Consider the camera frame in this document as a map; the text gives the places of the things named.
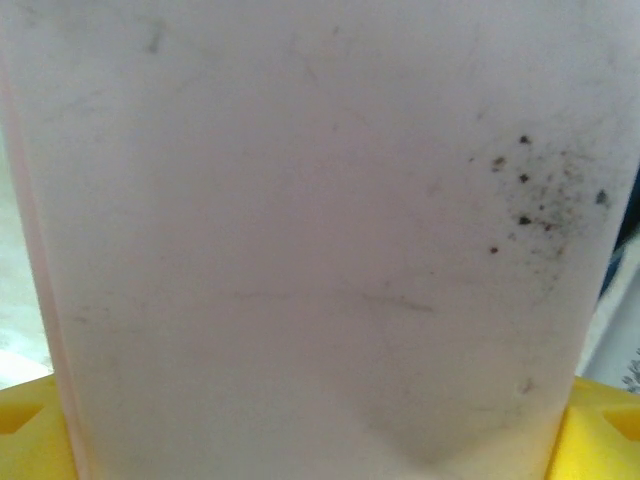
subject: yellow plastic part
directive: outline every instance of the yellow plastic part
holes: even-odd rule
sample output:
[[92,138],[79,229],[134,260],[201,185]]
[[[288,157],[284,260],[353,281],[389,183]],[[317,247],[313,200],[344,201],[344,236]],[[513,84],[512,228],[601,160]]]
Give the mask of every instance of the yellow plastic part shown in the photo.
[[547,480],[640,480],[640,396],[576,378]]
[[[0,479],[75,480],[54,378],[0,391]],[[640,396],[577,378],[547,480],[640,480]]]
[[75,478],[54,377],[0,391],[0,479]]

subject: yellow plastic base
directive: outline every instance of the yellow plastic base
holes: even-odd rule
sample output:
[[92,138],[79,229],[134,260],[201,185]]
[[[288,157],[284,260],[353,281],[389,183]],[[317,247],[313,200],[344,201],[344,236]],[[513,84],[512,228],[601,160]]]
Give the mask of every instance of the yellow plastic base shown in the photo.
[[[0,479],[74,480],[53,377],[0,391]],[[640,480],[640,396],[577,378],[547,480]]]

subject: plastic container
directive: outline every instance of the plastic container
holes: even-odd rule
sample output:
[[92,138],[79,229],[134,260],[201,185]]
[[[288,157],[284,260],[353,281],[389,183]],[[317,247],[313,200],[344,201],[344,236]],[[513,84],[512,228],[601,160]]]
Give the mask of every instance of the plastic container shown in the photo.
[[637,2],[0,18],[81,479],[542,478],[637,168]]

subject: white plastic container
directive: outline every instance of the white plastic container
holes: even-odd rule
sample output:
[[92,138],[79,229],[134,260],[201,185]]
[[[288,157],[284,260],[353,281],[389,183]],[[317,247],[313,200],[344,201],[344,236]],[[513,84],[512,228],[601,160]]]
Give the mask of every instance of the white plastic container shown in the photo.
[[640,152],[640,5],[0,3],[82,479],[541,479]]

